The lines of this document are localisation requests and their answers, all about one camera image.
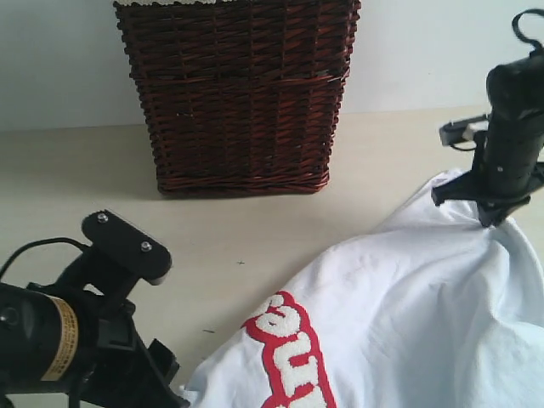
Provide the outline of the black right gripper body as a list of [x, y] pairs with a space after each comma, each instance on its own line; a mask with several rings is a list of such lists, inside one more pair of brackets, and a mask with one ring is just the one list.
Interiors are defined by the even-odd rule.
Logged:
[[532, 172], [543, 147], [543, 113], [517, 120], [493, 113], [478, 116], [469, 124], [473, 139], [484, 136], [484, 152], [471, 172], [470, 201], [524, 201], [535, 190]]

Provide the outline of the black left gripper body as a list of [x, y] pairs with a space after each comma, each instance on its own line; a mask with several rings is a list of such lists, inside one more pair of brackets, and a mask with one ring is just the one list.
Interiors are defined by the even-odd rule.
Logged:
[[128, 295], [67, 292], [76, 311], [80, 345], [71, 363], [74, 378], [68, 406], [187, 407], [170, 383], [179, 369], [176, 357], [158, 340], [145, 345], [133, 321]]

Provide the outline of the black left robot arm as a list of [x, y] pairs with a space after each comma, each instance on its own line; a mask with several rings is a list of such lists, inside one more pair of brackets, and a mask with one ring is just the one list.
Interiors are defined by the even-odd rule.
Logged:
[[186, 407], [170, 383], [179, 369], [158, 340], [145, 345], [126, 300], [100, 315], [105, 297], [1, 286], [1, 405], [12, 394], [65, 394], [70, 407]]

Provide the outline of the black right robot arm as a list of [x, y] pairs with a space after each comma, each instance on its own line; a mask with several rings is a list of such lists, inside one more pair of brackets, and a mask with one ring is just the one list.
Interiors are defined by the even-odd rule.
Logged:
[[486, 78], [491, 111], [439, 130], [442, 145], [473, 142], [470, 170], [432, 189], [436, 206], [473, 201], [479, 222], [497, 226], [543, 186], [543, 52], [499, 65]]

